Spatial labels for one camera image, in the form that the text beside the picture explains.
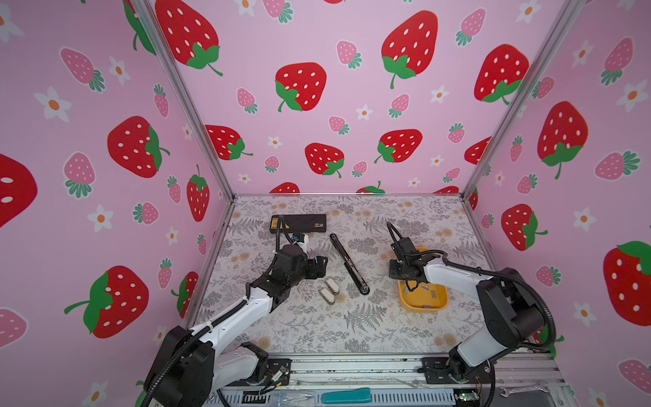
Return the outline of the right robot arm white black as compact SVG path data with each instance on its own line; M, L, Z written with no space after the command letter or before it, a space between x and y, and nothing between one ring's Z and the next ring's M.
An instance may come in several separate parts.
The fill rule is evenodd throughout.
M441 286L471 296L481 306L484 326L454 346L445 361L424 361L420 373L465 383L483 366L493 374L495 362L517 349L548 352L555 346L551 309L518 271L459 264L441 249L420 251L392 222L387 227L396 256L389 262L389 277L401 282L403 290Z

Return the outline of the black tool case yellow label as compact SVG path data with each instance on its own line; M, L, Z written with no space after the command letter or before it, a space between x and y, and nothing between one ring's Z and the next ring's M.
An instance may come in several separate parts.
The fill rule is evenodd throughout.
M269 226L270 233L276 232L280 218L284 220L283 230L287 233L312 233L327 231L327 216L325 214L303 215L273 215Z

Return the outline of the beige eraser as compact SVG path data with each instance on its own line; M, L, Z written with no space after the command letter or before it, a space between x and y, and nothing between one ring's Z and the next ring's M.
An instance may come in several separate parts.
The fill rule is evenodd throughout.
M336 295L329 288L321 288L319 294L329 305L336 303Z

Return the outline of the silver wrench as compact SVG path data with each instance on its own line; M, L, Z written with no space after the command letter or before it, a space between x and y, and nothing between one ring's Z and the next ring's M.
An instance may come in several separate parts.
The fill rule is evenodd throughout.
M545 383L535 383L527 386L518 386L513 388L500 388L499 394L504 398L509 398L512 394L529 393L529 392L549 393L550 389Z

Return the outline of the yellow plastic tray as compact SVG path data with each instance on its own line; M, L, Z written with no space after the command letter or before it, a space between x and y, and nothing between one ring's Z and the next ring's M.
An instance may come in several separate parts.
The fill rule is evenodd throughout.
M425 261L425 270L428 263L438 257L438 254L423 254L421 251L420 253L423 255L423 260ZM447 288L442 285L430 283L426 277L426 273L423 283L398 280L398 296L400 304L405 310L410 312L439 312L444 310L449 304Z

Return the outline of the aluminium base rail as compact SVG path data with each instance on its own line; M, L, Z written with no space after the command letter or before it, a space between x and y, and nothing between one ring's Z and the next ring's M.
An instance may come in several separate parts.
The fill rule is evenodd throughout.
M369 388L370 406L575 406L570 387L547 354L512 354L494 364L494 373L483 367L476 378L456 383L450 378L430 379L419 372L424 354L290 354L289 378L266 395L253 395L254 387L231 386L222 395L212 393L208 406L222 399L231 406L321 406L323 393ZM540 391L504 398L500 388L545 383Z

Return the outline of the teal handled tool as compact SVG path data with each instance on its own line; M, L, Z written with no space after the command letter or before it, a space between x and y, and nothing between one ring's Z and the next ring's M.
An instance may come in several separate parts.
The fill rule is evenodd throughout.
M369 404L372 394L369 388L357 388L323 393L320 396L322 405L360 405Z

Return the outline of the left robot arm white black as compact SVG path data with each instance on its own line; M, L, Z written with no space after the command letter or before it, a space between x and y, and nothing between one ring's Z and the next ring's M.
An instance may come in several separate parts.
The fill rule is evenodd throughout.
M232 352L225 348L255 322L270 315L304 280L325 276L328 259L310 259L305 242L288 232L284 216L276 225L276 243L270 266L245 286L244 296L217 317L191 328L170 330L156 354L143 384L140 406L201 406L212 393L242 380L259 383L265 374L268 354L246 343Z

